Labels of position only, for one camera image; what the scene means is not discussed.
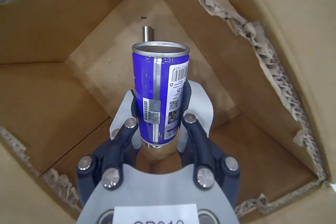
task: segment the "blue can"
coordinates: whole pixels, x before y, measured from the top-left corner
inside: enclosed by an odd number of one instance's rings
[[[189,47],[150,41],[132,46],[135,97],[142,139],[163,146],[174,139],[181,122]]]

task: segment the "label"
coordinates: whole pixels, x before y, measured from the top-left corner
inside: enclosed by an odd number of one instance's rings
[[[161,101],[143,98],[144,121],[160,124]]]
[[[113,224],[199,224],[196,204],[117,206]]]
[[[188,63],[189,61],[169,66],[164,140],[172,138],[178,130],[183,85],[187,79]]]

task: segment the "cardboard box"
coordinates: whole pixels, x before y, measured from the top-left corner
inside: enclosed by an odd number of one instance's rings
[[[77,218],[77,163],[108,139],[134,86],[131,46],[149,25],[155,40],[191,49],[188,79],[204,87],[214,106],[210,139],[240,164],[240,221],[334,223],[335,193],[327,182],[334,181],[336,165],[333,0],[211,1],[14,0],[0,6],[0,126],[8,131],[1,141],[29,176],[17,165],[8,171],[38,184],[36,194],[29,193],[34,200],[47,198],[42,188]],[[237,24],[239,16],[248,22]],[[277,52],[268,64],[261,42],[246,32],[255,28],[252,21],[269,37],[267,50]],[[286,70],[280,80],[271,75],[273,66]],[[142,148],[137,168],[155,174],[180,169],[175,147],[176,141]],[[22,202],[16,214],[35,209]],[[11,213],[6,217],[13,222]]]

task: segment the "bolt head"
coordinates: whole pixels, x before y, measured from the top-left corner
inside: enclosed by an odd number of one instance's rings
[[[239,168],[239,164],[235,158],[232,157],[226,157],[225,158],[225,164],[227,168],[231,171],[237,171]]]
[[[102,185],[106,189],[110,189],[117,185],[120,180],[120,172],[117,168],[107,169],[102,176]]]
[[[119,128],[116,128],[115,130],[113,130],[113,132],[111,133],[111,137],[115,138],[119,132]]]
[[[92,165],[92,158],[91,156],[82,157],[78,162],[78,169],[85,171],[88,170]]]
[[[197,182],[201,187],[211,188],[215,183],[215,177],[209,168],[202,167],[197,171]]]
[[[192,113],[186,113],[183,118],[188,124],[194,124],[197,120],[196,116]]]
[[[126,121],[125,121],[125,127],[126,128],[134,128],[136,126],[136,120],[134,118],[128,118]]]

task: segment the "can lid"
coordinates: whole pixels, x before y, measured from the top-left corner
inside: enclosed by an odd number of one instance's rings
[[[149,41],[134,44],[132,51],[141,56],[168,58],[186,56],[190,48],[174,42]]]

